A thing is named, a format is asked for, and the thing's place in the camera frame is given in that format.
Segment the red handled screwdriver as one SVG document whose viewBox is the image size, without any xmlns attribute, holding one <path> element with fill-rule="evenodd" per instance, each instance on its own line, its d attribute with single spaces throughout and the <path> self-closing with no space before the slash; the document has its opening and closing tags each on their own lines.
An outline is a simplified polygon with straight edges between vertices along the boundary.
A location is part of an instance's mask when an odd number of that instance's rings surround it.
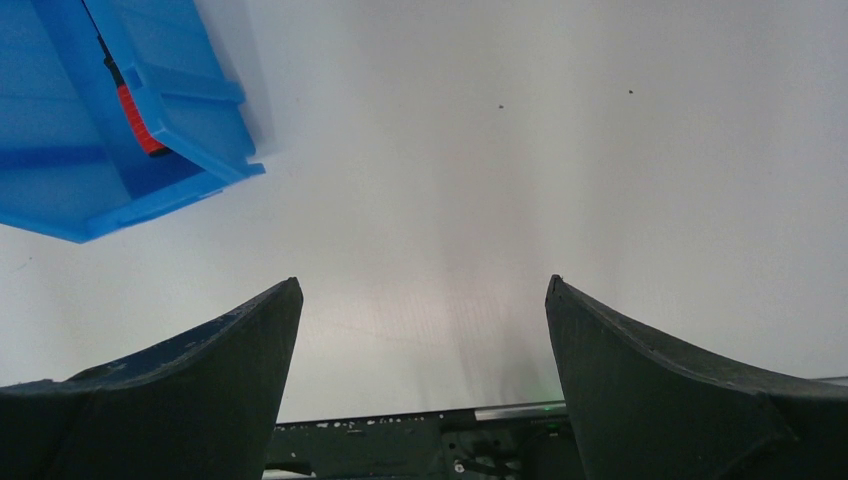
<svg viewBox="0 0 848 480">
<path fill-rule="evenodd" d="M 145 126 L 132 94 L 102 36 L 97 35 L 98 44 L 104 54 L 103 64 L 109 71 L 115 84 L 119 103 L 128 121 L 131 132 L 142 151 L 149 157 L 161 157 L 171 153 L 171 149 L 156 140 Z"/>
</svg>

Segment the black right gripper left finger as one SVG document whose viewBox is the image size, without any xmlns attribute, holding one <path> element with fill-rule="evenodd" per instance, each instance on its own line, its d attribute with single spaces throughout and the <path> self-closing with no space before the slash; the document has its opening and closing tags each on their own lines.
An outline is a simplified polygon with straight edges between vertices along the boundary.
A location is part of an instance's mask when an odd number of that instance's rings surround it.
<svg viewBox="0 0 848 480">
<path fill-rule="evenodd" d="M 304 302 L 284 280 L 64 381 L 1 390 L 5 479 L 258 479 Z"/>
</svg>

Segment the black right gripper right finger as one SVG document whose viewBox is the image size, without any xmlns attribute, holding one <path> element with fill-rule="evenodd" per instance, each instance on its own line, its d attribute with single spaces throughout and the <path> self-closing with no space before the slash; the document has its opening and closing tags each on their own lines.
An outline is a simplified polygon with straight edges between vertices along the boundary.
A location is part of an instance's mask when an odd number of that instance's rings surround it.
<svg viewBox="0 0 848 480">
<path fill-rule="evenodd" d="M 557 275 L 545 309 L 588 478 L 846 477 L 845 386 L 710 352 Z"/>
</svg>

